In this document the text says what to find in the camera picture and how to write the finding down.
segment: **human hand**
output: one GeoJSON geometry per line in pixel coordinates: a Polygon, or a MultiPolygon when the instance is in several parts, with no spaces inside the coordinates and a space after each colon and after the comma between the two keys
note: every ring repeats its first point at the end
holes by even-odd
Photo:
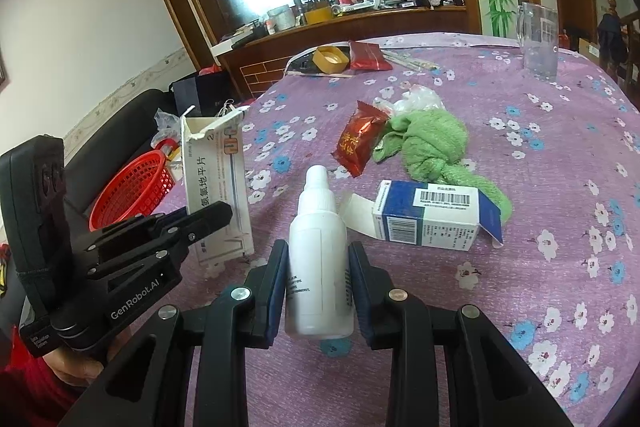
{"type": "MultiPolygon", "coordinates": [[[[107,350],[107,360],[111,361],[131,338],[129,328],[121,331],[107,350]]],[[[104,369],[97,360],[76,353],[67,346],[59,347],[42,357],[60,380],[75,387],[87,387],[104,369]]]]}

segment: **white bottle on shelf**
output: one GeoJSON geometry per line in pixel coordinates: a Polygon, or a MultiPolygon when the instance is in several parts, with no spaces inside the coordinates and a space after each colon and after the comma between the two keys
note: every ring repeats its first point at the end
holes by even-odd
{"type": "Polygon", "coordinates": [[[321,165],[306,172],[298,215],[289,228],[285,330],[306,339],[353,333],[347,229],[321,165]]]}

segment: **green cloth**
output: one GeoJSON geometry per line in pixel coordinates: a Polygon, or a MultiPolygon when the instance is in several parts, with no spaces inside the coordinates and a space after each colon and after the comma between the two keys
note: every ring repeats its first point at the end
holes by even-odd
{"type": "Polygon", "coordinates": [[[402,152],[409,175],[419,182],[476,187],[500,208],[500,220],[511,217],[511,201],[493,182],[469,172],[460,160],[468,142],[465,124],[444,109],[413,111],[387,121],[373,160],[402,152]]]}

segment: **purple tablecloth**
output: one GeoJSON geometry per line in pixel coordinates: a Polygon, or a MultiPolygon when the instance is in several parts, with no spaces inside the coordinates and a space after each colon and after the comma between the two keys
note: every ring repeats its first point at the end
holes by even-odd
{"type": "MultiPolygon", "coordinates": [[[[226,263],[222,273],[210,269],[209,278],[188,259],[184,281],[164,301],[183,309],[204,305],[263,263],[273,241],[288,236],[311,165],[331,169],[335,192],[367,198],[384,178],[408,179],[398,156],[370,161],[354,179],[330,153],[356,100],[395,102],[410,84],[422,84],[465,122],[468,168],[513,201],[505,246],[493,248],[485,235],[469,252],[383,243],[351,231],[350,240],[361,240],[372,264],[424,302],[483,309],[574,424],[595,427],[640,360],[633,295],[640,275],[640,246],[633,244],[640,117],[580,55],[561,54],[557,82],[547,83],[522,69],[518,49],[468,47],[465,37],[433,48],[426,47],[437,39],[433,34],[404,40],[422,44],[411,54],[440,64],[438,74],[396,67],[354,78],[286,76],[260,97],[242,128],[257,253],[226,263]]],[[[390,43],[398,47],[402,38],[390,43]]],[[[159,210],[183,205],[178,184],[159,210]]],[[[252,426],[384,425],[390,354],[372,352],[357,333],[320,345],[292,341],[281,330],[270,350],[247,352],[246,367],[252,426]]],[[[446,396],[444,383],[440,388],[446,396]]],[[[448,425],[446,403],[440,415],[448,425]]]]}

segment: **clear glass pitcher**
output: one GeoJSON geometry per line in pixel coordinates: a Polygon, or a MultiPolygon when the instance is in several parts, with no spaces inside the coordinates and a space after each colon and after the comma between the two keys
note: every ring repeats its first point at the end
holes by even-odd
{"type": "Polygon", "coordinates": [[[516,26],[524,67],[544,80],[558,74],[558,12],[539,4],[518,6],[516,26]]]}

